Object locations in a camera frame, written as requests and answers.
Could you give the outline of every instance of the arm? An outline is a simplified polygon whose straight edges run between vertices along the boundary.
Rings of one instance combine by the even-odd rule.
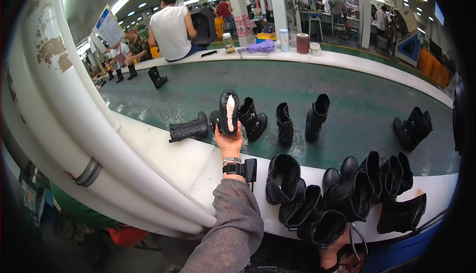
[[[132,53],[132,51],[129,52],[129,53],[127,53],[126,65],[132,65],[132,64],[134,64],[134,59],[137,59],[137,56],[138,56],[138,55],[134,55],[134,54]]]
[[[194,39],[197,37],[197,31],[193,27],[192,17],[190,16],[189,11],[187,11],[187,14],[185,14],[185,28],[187,28],[188,36],[191,39]]]
[[[155,35],[154,35],[154,32],[152,31],[152,28],[149,29],[149,46],[158,47],[157,40],[155,39]]]
[[[117,57],[117,55],[116,55],[116,56],[114,56],[114,57],[111,59],[111,61],[109,62],[109,64],[114,64],[114,63],[116,63],[117,61],[118,61],[118,57]]]
[[[319,255],[321,257],[321,268],[330,269],[334,267],[337,262],[337,252],[349,242],[349,226],[347,226],[346,231],[339,237],[339,239],[332,245],[330,245],[326,250],[320,249]]]
[[[140,52],[139,54],[134,55],[134,56],[133,56],[133,60],[134,60],[134,59],[139,60],[142,56],[144,56],[144,55],[146,55],[146,54],[147,54],[147,50],[143,50],[143,51]]]
[[[240,157],[243,138],[239,122],[235,136],[221,135],[216,129],[215,138],[222,157]],[[226,174],[223,178],[213,191],[217,223],[203,237],[180,273],[241,273],[261,244],[263,220],[245,178]]]

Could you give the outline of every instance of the smartphone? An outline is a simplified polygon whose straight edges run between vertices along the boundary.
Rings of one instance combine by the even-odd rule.
[[[217,51],[211,51],[211,52],[208,52],[208,53],[202,54],[202,58],[203,58],[203,57],[210,56],[210,55],[213,55],[213,54],[216,54],[216,53],[217,53]]]

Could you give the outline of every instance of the glass jar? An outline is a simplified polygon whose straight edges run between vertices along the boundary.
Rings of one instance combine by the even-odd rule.
[[[279,40],[281,41],[281,51],[289,51],[289,32],[287,29],[279,30]]]
[[[233,39],[229,32],[223,34],[223,44],[225,44],[225,51],[227,54],[235,53],[235,44],[233,43]]]

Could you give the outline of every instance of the black wrist strap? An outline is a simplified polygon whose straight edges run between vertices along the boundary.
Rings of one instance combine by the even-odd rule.
[[[337,270],[339,270],[339,262],[337,262],[335,266],[329,269],[320,268],[319,273],[334,273]]]
[[[227,163],[223,166],[223,173],[235,174],[245,177],[245,166],[241,163]]]

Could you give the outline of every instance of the poster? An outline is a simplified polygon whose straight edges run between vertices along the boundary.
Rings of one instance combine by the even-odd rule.
[[[125,38],[126,34],[118,24],[109,6],[102,11],[101,17],[96,23],[99,35],[112,47]]]

